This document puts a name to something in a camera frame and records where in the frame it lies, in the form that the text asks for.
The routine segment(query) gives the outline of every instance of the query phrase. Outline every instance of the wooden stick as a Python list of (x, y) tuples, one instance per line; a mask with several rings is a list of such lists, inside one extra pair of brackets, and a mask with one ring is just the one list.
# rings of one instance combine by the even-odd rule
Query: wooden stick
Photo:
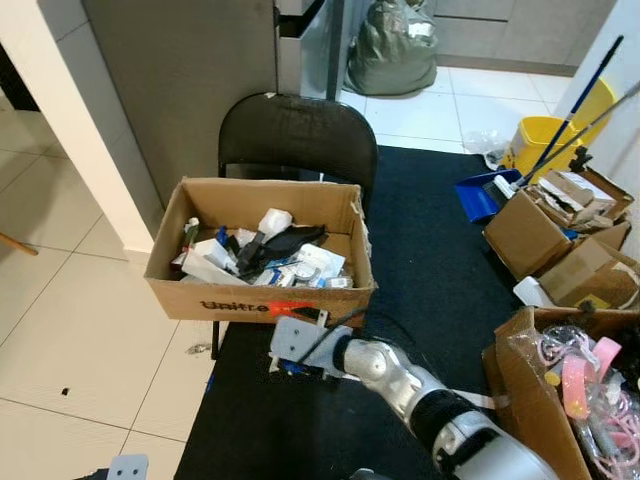
[(0, 232), (0, 242), (6, 243), (7, 245), (9, 245), (10, 247), (16, 248), (24, 253), (28, 253), (29, 255), (37, 255), (38, 252), (36, 252), (33, 248), (29, 248), (26, 245), (21, 244), (20, 242), (18, 242), (17, 240), (14, 240), (11, 237), (8, 237), (7, 235), (5, 235), (4, 233)]

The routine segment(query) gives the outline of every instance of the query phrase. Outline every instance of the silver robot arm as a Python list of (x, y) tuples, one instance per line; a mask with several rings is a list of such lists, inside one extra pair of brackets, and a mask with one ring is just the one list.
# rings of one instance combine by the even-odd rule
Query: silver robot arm
[(335, 343), (333, 363), (386, 400), (444, 475), (459, 480), (558, 478), (544, 460), (412, 364), (400, 349), (344, 335)]

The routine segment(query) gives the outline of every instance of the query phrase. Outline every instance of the blue dustpan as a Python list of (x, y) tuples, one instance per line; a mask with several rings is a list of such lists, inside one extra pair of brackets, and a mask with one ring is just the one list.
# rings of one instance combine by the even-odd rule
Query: blue dustpan
[(456, 193), (470, 222), (479, 222), (495, 215), (500, 210), (500, 207), (491, 200), (491, 197), (482, 188), (483, 185), (493, 181), (497, 175), (502, 175), (509, 183), (513, 183), (522, 177), (518, 170), (512, 168), (510, 170), (498, 170), (497, 172), (476, 175), (456, 183)]

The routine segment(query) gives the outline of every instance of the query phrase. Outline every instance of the open cardboard box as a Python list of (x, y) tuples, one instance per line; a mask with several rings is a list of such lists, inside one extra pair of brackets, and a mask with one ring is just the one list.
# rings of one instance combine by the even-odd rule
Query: open cardboard box
[(595, 308), (629, 308), (638, 298), (638, 262), (595, 238), (588, 238), (540, 277), (540, 285), (561, 307), (591, 302)]
[[(257, 230), (269, 208), (286, 210), (298, 225), (325, 225), (322, 248), (346, 258), (353, 288), (281, 288), (198, 285), (179, 282), (169, 264), (180, 252), (183, 226), (197, 216), (204, 236), (214, 229)], [(360, 187), (319, 182), (184, 178), (173, 191), (149, 258), (145, 278), (173, 319), (275, 323), (278, 307), (312, 306), (339, 318), (366, 307), (375, 289), (370, 245), (360, 206)]]
[(576, 222), (580, 222), (581, 219), (589, 217), (590, 215), (592, 216), (593, 213), (599, 213), (604, 219), (614, 222), (620, 218), (627, 207), (633, 203), (633, 197), (629, 193), (591, 168), (586, 168), (585, 171), (577, 174), (577, 178), (579, 179), (580, 177), (586, 180), (586, 182), (581, 185), (593, 185), (596, 189), (607, 194), (611, 198), (611, 202), (602, 203), (596, 201), (591, 191), (577, 188), (577, 185), (567, 181), (561, 172), (554, 170), (550, 170), (544, 179), (549, 181), (553, 186), (558, 187), (570, 200), (582, 205), (583, 209), (580, 212), (571, 212), (554, 208), (537, 192), (540, 188), (539, 185), (530, 187), (530, 195), (537, 200), (536, 203), (555, 223), (564, 228), (574, 228)]
[(534, 328), (566, 323), (577, 324), (597, 340), (639, 324), (640, 313), (526, 307), (496, 330), (496, 343), (482, 360), (501, 427), (540, 455), (561, 480), (591, 480), (558, 394), (542, 377), (546, 369), (537, 359), (535, 343), (514, 341)]
[[(621, 222), (592, 236), (620, 249), (630, 229), (629, 222)], [(523, 190), (498, 212), (483, 235), (518, 281), (542, 275), (583, 241), (569, 240)]]

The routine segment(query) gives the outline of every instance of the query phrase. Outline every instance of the black carpet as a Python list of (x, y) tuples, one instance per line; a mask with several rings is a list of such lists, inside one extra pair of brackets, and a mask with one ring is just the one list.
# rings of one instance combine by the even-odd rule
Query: black carpet
[[(487, 392), (480, 353), (519, 305), (453, 188), (484, 171), (475, 156), (381, 147), (368, 219), (379, 289), (367, 330), (416, 363), (426, 358), (451, 388), (476, 393)], [(272, 330), (229, 327), (176, 479), (338, 480), (361, 467), (394, 480), (441, 478), (384, 401), (358, 383), (269, 376)]]

